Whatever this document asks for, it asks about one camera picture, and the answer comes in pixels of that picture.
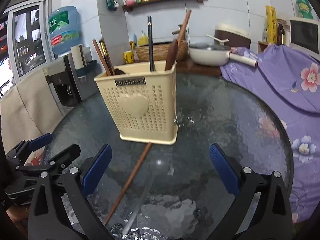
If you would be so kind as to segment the rice cooker brown white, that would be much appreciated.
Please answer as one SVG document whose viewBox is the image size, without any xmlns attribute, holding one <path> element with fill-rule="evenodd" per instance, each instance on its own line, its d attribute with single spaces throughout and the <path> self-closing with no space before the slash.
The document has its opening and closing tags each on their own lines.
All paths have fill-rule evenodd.
<svg viewBox="0 0 320 240">
<path fill-rule="evenodd" d="M 219 23 L 215 26 L 214 36 L 220 40 L 228 40 L 225 45 L 229 47 L 250 48 L 251 38 L 249 33 L 235 26 Z"/>
</svg>

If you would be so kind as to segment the paper towel roll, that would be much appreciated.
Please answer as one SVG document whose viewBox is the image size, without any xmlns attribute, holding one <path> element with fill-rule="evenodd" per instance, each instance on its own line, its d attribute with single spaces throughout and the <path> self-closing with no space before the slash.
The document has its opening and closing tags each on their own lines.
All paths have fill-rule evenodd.
<svg viewBox="0 0 320 240">
<path fill-rule="evenodd" d="M 76 70 L 80 70 L 85 67 L 86 61 L 84 57 L 84 51 L 82 44 L 71 47 L 71 54 Z"/>
</svg>

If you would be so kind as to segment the blue water jug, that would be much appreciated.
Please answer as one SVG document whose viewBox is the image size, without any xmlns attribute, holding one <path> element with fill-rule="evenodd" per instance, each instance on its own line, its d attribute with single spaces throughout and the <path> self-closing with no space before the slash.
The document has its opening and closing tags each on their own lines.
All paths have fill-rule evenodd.
<svg viewBox="0 0 320 240">
<path fill-rule="evenodd" d="M 48 21 L 54 54 L 64 54 L 82 43 L 80 14 L 76 7 L 61 7 L 50 14 Z"/>
</svg>

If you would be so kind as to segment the window frame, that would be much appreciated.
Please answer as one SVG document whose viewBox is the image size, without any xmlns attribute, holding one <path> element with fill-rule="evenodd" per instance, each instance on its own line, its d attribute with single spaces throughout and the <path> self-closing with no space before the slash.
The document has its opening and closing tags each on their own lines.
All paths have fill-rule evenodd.
<svg viewBox="0 0 320 240">
<path fill-rule="evenodd" d="M 53 61 L 52 0 L 12 0 L 1 16 L 1 96 Z"/>
</svg>

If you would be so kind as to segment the brown chopstick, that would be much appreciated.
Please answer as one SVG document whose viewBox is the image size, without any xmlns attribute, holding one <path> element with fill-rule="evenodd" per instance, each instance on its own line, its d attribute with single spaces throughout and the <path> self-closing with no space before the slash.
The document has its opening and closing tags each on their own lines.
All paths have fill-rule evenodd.
<svg viewBox="0 0 320 240">
<path fill-rule="evenodd" d="M 103 54 L 104 60 L 106 62 L 106 65 L 108 67 L 108 70 L 111 73 L 111 75 L 115 75 L 114 68 L 112 67 L 111 59 L 110 59 L 110 56 L 108 54 L 107 47 L 106 47 L 104 39 L 101 38 L 99 40 L 99 43 L 100 43 L 100 48 L 102 50 L 102 54 Z"/>
<path fill-rule="evenodd" d="M 107 64 L 106 64 L 106 62 L 105 62 L 105 60 L 104 60 L 104 57 L 103 57 L 103 55 L 102 55 L 102 53 L 101 53 L 101 50 L 100 50 L 100 48 L 99 48 L 99 46 L 98 46 L 98 43 L 97 43 L 96 39 L 93 39 L 92 42 L 93 42 L 93 45 L 94 45 L 95 50 L 96 50 L 96 52 L 97 52 L 97 55 L 99 56 L 99 59 L 100 59 L 102 65 L 103 65 L 103 68 L 104 68 L 104 70 L 105 70 L 105 72 L 106 72 L 106 75 L 107 75 L 107 76 L 111 76 L 111 72 L 109 71 L 109 69 L 108 69 L 108 67 L 107 67 Z"/>
<path fill-rule="evenodd" d="M 185 15 L 185 18 L 184 18 L 184 21 L 183 21 L 183 24 L 182 24 L 182 27 L 180 29 L 180 32 L 179 32 L 179 35 L 178 35 L 178 39 L 177 39 L 177 45 L 179 46 L 180 43 L 181 43 L 181 40 L 182 40 L 182 37 L 183 35 L 185 34 L 185 30 L 186 30 L 186 27 L 187 27 L 187 24 L 188 24 L 188 21 L 189 21 L 189 18 L 190 18 L 190 15 L 191 15 L 191 9 L 189 9 Z"/>
<path fill-rule="evenodd" d="M 138 162 L 136 163 L 134 169 L 132 170 L 128 180 L 126 181 L 125 185 L 123 186 L 119 196 L 117 197 L 116 201 L 112 205 L 112 208 L 110 212 L 108 213 L 107 217 L 104 220 L 104 226 L 107 226 L 108 222 L 112 218 L 113 214 L 115 213 L 118 205 L 120 204 L 124 194 L 126 193 L 127 189 L 129 188 L 130 184 L 132 183 L 134 177 L 136 176 L 136 173 L 140 169 L 142 163 L 144 162 L 144 159 L 146 158 L 147 154 L 149 153 L 150 149 L 152 148 L 152 143 L 147 143 L 146 147 L 144 148 L 142 154 L 140 155 L 140 158 L 138 159 Z"/>
</svg>

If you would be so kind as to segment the brown wooden spoon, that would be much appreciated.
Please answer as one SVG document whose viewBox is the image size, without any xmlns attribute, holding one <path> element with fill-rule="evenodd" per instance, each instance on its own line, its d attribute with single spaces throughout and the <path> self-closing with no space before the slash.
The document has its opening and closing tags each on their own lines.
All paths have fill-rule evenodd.
<svg viewBox="0 0 320 240">
<path fill-rule="evenodd" d="M 174 39 L 167 53 L 165 70 L 170 70 L 172 68 L 172 65 L 176 60 L 177 51 L 178 51 L 178 41 Z"/>
</svg>

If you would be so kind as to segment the purple floral cloth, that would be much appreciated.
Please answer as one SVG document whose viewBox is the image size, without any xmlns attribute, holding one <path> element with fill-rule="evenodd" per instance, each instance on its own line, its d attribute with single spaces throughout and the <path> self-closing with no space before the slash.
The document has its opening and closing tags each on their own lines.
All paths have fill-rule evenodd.
<svg viewBox="0 0 320 240">
<path fill-rule="evenodd" d="M 245 47 L 233 53 L 258 62 L 253 68 L 229 61 L 222 77 L 257 95 L 276 113 L 293 151 L 292 220 L 308 220 L 319 204 L 319 62 L 290 47 L 269 44 L 259 54 Z"/>
</svg>

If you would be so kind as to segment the beige plastic utensil holder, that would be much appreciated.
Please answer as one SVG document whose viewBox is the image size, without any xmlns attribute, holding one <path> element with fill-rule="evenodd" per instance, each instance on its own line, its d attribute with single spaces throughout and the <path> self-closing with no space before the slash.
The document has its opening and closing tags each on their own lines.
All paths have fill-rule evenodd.
<svg viewBox="0 0 320 240">
<path fill-rule="evenodd" d="M 123 74 L 94 78 L 105 105 L 127 141 L 172 145 L 176 142 L 176 67 L 165 61 L 117 66 Z"/>
</svg>

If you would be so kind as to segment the black chopstick gold band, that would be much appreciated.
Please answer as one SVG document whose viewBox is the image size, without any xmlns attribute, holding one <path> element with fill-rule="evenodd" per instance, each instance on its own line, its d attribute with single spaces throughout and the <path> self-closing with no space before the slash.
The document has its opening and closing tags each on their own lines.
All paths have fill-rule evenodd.
<svg viewBox="0 0 320 240">
<path fill-rule="evenodd" d="M 152 17 L 148 16 L 148 39 L 149 39 L 149 62 L 150 72 L 155 70 L 155 63 L 153 59 L 153 36 L 152 36 Z"/>
</svg>

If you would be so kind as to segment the yellow dish soap bottle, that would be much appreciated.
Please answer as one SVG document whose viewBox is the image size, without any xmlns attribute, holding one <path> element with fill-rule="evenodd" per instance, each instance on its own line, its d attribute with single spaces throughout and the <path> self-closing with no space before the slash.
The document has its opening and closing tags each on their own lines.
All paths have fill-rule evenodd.
<svg viewBox="0 0 320 240">
<path fill-rule="evenodd" d="M 139 37 L 139 39 L 137 41 L 137 44 L 138 44 L 139 47 L 146 46 L 146 45 L 149 44 L 149 38 L 144 33 L 144 31 L 142 31 L 142 34 L 141 34 L 141 36 Z"/>
</svg>

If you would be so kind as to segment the woven basket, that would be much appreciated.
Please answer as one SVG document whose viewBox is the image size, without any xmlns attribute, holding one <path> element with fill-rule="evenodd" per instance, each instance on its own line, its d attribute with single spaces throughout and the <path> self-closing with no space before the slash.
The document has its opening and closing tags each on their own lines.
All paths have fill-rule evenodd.
<svg viewBox="0 0 320 240">
<path fill-rule="evenodd" d="M 155 61 L 163 61 L 167 58 L 167 53 L 171 46 L 171 42 L 160 42 L 153 44 L 153 58 Z M 176 55 L 176 60 L 181 61 L 183 60 L 188 53 L 188 42 L 182 40 L 180 45 L 178 46 L 178 52 Z M 149 46 L 141 46 L 136 47 L 136 54 L 138 56 L 138 60 L 140 62 L 147 62 L 149 61 Z"/>
</svg>

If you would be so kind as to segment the dark glass bottle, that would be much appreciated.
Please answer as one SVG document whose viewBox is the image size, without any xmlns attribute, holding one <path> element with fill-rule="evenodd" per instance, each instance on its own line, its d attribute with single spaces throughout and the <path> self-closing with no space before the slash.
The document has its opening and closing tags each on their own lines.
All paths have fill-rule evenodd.
<svg viewBox="0 0 320 240">
<path fill-rule="evenodd" d="M 278 29 L 277 29 L 277 45 L 284 45 L 285 44 L 285 30 L 282 23 L 278 23 Z"/>
</svg>

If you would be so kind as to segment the clear plastic spoon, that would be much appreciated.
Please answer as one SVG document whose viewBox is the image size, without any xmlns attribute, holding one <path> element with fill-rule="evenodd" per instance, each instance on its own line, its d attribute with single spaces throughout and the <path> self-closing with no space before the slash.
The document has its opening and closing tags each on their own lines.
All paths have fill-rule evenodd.
<svg viewBox="0 0 320 240">
<path fill-rule="evenodd" d="M 152 187 L 154 178 L 155 178 L 155 176 L 151 175 L 151 177 L 147 180 L 147 182 L 145 184 L 145 187 L 144 187 L 144 190 L 143 190 L 143 193 L 140 196 L 138 202 L 136 203 L 135 208 L 134 208 L 134 210 L 132 212 L 132 215 L 130 216 L 127 224 L 124 226 L 124 228 L 122 230 L 122 234 L 123 235 L 127 235 L 129 230 L 131 229 L 131 226 L 134 223 L 137 215 L 139 214 L 139 211 L 140 211 L 140 209 L 141 209 L 141 207 L 142 207 L 142 205 L 144 203 L 144 200 L 146 199 L 146 196 L 147 196 L 148 192 L 150 191 L 150 189 Z"/>
</svg>

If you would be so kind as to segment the water dispenser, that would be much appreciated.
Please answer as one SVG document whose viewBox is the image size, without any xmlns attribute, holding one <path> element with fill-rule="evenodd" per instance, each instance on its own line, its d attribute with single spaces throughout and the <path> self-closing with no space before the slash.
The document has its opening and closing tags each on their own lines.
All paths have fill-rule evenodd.
<svg viewBox="0 0 320 240">
<path fill-rule="evenodd" d="M 76 70 L 71 53 L 63 55 L 46 67 L 47 82 L 53 85 L 57 103 L 63 107 L 75 107 L 98 91 L 94 81 L 99 64 L 92 59 L 89 47 L 83 48 L 86 65 Z"/>
</svg>

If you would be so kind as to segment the yellow mug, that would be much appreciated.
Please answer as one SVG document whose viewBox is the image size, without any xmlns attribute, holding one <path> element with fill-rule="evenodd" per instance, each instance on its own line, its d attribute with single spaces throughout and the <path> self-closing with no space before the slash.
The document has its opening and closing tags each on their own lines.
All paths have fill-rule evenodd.
<svg viewBox="0 0 320 240">
<path fill-rule="evenodd" d="M 132 50 L 125 51 L 123 55 L 126 64 L 132 64 L 135 62 L 135 57 Z"/>
</svg>

